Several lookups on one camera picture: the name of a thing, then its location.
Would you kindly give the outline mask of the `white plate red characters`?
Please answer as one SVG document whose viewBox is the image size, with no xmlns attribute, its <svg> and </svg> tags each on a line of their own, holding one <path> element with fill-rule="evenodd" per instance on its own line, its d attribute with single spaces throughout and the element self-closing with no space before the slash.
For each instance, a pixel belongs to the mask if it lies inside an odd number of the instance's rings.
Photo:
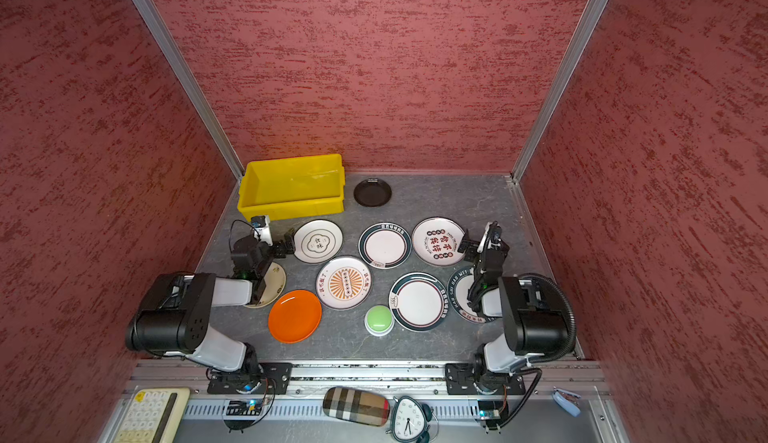
<svg viewBox="0 0 768 443">
<path fill-rule="evenodd" d="M 463 260 L 459 250 L 465 230 L 455 221 L 432 217 L 419 222 L 411 233 L 413 251 L 427 264 L 453 266 Z"/>
</svg>

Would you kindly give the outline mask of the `white plate green lettered rim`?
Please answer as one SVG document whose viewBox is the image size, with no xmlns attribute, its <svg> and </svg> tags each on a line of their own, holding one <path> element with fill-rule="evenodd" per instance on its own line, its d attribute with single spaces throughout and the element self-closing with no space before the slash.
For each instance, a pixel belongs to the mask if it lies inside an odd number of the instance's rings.
<svg viewBox="0 0 768 443">
<path fill-rule="evenodd" d="M 499 319 L 501 314 L 499 291 L 492 291 L 490 316 L 478 314 L 469 306 L 469 289 L 474 283 L 472 267 L 464 267 L 457 270 L 450 278 L 448 284 L 449 300 L 453 309 L 466 321 L 476 324 L 485 324 Z"/>
</svg>

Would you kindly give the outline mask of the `white plate dark green rim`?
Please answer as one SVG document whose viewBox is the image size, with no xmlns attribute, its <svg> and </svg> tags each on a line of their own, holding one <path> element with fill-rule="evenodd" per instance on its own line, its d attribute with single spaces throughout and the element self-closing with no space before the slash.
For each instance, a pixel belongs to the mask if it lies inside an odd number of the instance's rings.
<svg viewBox="0 0 768 443">
<path fill-rule="evenodd" d="M 440 326 L 447 317 L 447 289 L 428 273 L 408 273 L 392 285 L 388 306 L 401 327 L 412 332 L 427 332 Z"/>
</svg>

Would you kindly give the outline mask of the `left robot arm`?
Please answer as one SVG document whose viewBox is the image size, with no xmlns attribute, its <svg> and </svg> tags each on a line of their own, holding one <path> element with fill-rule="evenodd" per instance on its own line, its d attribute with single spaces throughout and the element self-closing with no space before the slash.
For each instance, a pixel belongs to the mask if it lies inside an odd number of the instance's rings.
<svg viewBox="0 0 768 443">
<path fill-rule="evenodd" d="M 295 252 L 295 231 L 266 241 L 264 229 L 230 246 L 234 275 L 175 272 L 159 275 L 128 324 L 128 350 L 157 358 L 180 357 L 223 374 L 258 380 L 262 369 L 250 344 L 210 326 L 214 307 L 255 306 L 276 259 Z"/>
</svg>

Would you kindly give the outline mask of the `green push button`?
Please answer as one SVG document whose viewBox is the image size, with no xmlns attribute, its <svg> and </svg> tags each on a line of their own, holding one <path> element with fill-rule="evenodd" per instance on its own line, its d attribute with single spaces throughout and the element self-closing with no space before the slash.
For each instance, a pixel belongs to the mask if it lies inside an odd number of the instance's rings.
<svg viewBox="0 0 768 443">
<path fill-rule="evenodd" d="M 366 331 L 376 337 L 388 335 L 394 328 L 395 320 L 388 306 L 376 305 L 365 314 L 364 326 Z"/>
</svg>

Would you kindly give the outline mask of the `right controller board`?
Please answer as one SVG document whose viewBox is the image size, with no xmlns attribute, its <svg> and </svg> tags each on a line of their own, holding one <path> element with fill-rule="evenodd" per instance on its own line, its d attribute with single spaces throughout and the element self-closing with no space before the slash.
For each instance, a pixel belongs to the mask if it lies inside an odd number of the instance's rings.
<svg viewBox="0 0 768 443">
<path fill-rule="evenodd" d="M 478 400 L 476 419 L 481 422 L 500 422 L 508 414 L 506 400 Z"/>
</svg>

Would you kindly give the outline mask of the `controller board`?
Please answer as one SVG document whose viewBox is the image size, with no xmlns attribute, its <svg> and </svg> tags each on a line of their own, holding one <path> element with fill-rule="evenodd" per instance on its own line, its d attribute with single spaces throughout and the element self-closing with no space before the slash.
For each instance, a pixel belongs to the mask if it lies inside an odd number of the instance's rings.
<svg viewBox="0 0 768 443">
<path fill-rule="evenodd" d="M 481 422 L 500 422 L 508 414 L 506 400 L 478 400 L 476 419 Z"/>
<path fill-rule="evenodd" d="M 229 400 L 225 407 L 225 420 L 256 420 L 263 410 L 263 405 L 256 400 Z"/>
</svg>

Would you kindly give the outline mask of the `blue white small object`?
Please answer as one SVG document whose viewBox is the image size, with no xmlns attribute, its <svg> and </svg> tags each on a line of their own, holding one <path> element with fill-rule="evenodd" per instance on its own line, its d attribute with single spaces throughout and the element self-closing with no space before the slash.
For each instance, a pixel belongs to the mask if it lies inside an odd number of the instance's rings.
<svg viewBox="0 0 768 443">
<path fill-rule="evenodd" d="M 554 388 L 552 392 L 552 399 L 569 415 L 578 417 L 581 414 L 579 402 L 582 397 L 579 394 L 562 388 Z"/>
</svg>

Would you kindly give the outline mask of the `white analog clock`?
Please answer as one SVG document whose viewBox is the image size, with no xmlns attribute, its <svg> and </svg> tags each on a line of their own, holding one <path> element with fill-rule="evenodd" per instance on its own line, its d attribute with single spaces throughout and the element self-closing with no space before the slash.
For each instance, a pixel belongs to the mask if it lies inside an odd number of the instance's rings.
<svg viewBox="0 0 768 443">
<path fill-rule="evenodd" d="M 403 396 L 395 401 L 388 433 L 399 443 L 428 443 L 432 420 L 433 412 L 427 404 Z"/>
</svg>

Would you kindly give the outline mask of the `beige calculator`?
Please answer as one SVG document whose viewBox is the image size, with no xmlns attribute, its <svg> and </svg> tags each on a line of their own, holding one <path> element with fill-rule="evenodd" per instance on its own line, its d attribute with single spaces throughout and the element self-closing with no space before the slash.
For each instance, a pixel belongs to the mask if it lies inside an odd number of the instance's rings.
<svg viewBox="0 0 768 443">
<path fill-rule="evenodd" d="M 113 441 L 172 443 L 190 397 L 187 388 L 139 390 L 130 400 Z"/>
</svg>

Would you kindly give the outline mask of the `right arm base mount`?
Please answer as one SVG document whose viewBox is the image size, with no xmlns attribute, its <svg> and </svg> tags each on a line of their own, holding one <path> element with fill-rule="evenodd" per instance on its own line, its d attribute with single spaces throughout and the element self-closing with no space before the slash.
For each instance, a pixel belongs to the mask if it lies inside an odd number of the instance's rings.
<svg viewBox="0 0 768 443">
<path fill-rule="evenodd" d="M 470 363 L 447 363 L 444 378 L 449 395 L 522 396 L 526 391 L 520 377 L 488 372 Z"/>
</svg>

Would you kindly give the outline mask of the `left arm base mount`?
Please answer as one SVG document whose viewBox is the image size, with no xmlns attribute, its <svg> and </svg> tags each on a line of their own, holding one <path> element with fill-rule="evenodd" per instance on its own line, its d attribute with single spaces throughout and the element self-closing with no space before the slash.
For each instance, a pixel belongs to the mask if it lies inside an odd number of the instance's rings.
<svg viewBox="0 0 768 443">
<path fill-rule="evenodd" d="M 222 372 L 209 369 L 207 393 L 211 395 L 284 395 L 290 382 L 291 363 L 259 363 L 255 372 L 245 369 Z"/>
</svg>

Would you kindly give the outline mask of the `left aluminium corner post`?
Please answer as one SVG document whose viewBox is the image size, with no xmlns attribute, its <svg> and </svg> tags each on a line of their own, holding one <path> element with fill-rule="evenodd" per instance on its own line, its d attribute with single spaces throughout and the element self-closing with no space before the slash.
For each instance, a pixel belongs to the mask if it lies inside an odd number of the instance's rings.
<svg viewBox="0 0 768 443">
<path fill-rule="evenodd" d="M 184 59 L 181 50 L 175 42 L 169 28 L 163 20 L 160 11 L 153 0 L 131 0 L 144 24 L 148 28 L 155 43 L 158 45 L 171 70 L 181 84 L 188 100 L 193 105 L 197 115 L 204 124 L 220 155 L 240 182 L 245 174 L 245 167 L 238 157 L 233 145 L 227 137 L 213 108 L 203 93 L 192 70 Z"/>
</svg>

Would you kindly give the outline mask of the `aluminium corner post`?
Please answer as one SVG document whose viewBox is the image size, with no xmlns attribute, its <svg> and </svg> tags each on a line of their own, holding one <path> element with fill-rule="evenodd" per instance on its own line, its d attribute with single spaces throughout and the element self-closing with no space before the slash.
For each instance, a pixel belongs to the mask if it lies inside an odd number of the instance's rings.
<svg viewBox="0 0 768 443">
<path fill-rule="evenodd" d="M 526 143 L 511 172 L 511 181 L 515 185 L 522 183 L 525 171 L 532 161 L 608 2 L 609 0 L 587 0 Z"/>
<path fill-rule="evenodd" d="M 169 28 L 163 20 L 160 11 L 153 0 L 131 0 L 144 24 L 148 28 L 155 43 L 158 45 L 171 70 L 181 84 L 188 100 L 193 105 L 197 115 L 204 124 L 220 155 L 240 182 L 245 174 L 245 167 L 238 157 L 233 145 L 227 137 L 213 108 L 203 93 L 192 70 L 184 59 L 181 50 L 175 42 Z"/>
</svg>

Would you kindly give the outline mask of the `right aluminium corner post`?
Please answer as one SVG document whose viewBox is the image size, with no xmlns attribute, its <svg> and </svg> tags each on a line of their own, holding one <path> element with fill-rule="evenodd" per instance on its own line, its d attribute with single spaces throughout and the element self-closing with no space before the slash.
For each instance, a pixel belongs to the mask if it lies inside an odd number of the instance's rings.
<svg viewBox="0 0 768 443">
<path fill-rule="evenodd" d="M 609 0 L 587 0 L 526 143 L 511 172 L 511 181 L 515 185 L 522 183 L 525 171 L 532 161 L 608 2 Z"/>
</svg>

